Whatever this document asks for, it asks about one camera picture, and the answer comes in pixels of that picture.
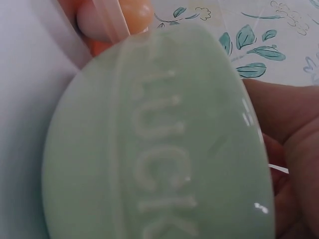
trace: hand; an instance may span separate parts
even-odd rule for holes
[[[244,80],[272,169],[276,237],[319,237],[319,87]]]
[[[111,47],[111,43],[99,42],[93,39],[90,39],[84,36],[78,29],[76,23],[76,13],[78,8],[84,4],[86,1],[89,0],[58,0],[60,3],[65,15],[69,19],[70,23],[72,24],[73,28],[77,31],[79,36],[82,40],[86,43],[86,45],[90,48],[91,54],[93,56],[99,55],[105,49]]]

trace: orange object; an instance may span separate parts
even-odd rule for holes
[[[152,22],[154,10],[150,0],[119,0],[119,3],[131,34],[141,33]]]

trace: teal leaf print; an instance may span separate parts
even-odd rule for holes
[[[229,55],[231,40],[230,40],[230,37],[229,37],[228,32],[225,32],[225,33],[219,38],[219,42],[220,42],[220,44],[223,46],[223,48],[225,49],[227,55]]]
[[[179,7],[178,9],[176,9],[174,12],[173,12],[173,16],[176,18],[178,17],[179,15],[181,15],[183,12],[186,11],[186,8],[185,7]]]
[[[264,63],[251,63],[246,66],[237,67],[239,75],[244,78],[261,77],[266,72],[266,65]]]
[[[250,25],[244,26],[236,35],[236,47],[240,50],[244,46],[253,44],[255,41],[255,34]]]
[[[264,19],[264,20],[273,20],[273,19],[285,18],[284,16],[279,16],[279,15],[274,15],[274,16],[253,16],[253,15],[245,14],[243,12],[241,14],[243,14],[244,16],[247,16],[247,17],[251,17],[251,18],[255,18],[255,19]]]
[[[180,24],[180,23],[177,22],[177,21],[172,21],[172,22],[170,22],[169,24],[170,24],[170,25],[178,25],[178,24]]]
[[[262,39],[263,39],[263,41],[267,41],[268,39],[273,38],[276,35],[277,35],[276,30],[268,30],[262,35]]]
[[[310,3],[317,9],[319,9],[319,0],[309,0]]]
[[[260,46],[253,50],[247,51],[247,54],[255,53],[262,57],[265,57],[268,60],[273,61],[283,61],[286,56],[283,53],[280,53],[276,48],[271,46]]]
[[[185,19],[193,19],[193,18],[198,17],[199,15],[200,15],[199,13],[196,13],[196,14],[194,14],[192,16],[185,17]]]

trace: white wall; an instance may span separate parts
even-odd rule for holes
[[[90,60],[59,11],[50,0],[0,0],[0,238],[47,238],[40,197],[46,129]]]

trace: jadeite glass bowl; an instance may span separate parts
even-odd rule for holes
[[[254,110],[198,25],[132,36],[92,60],[58,104],[42,170],[51,239],[274,238]]]

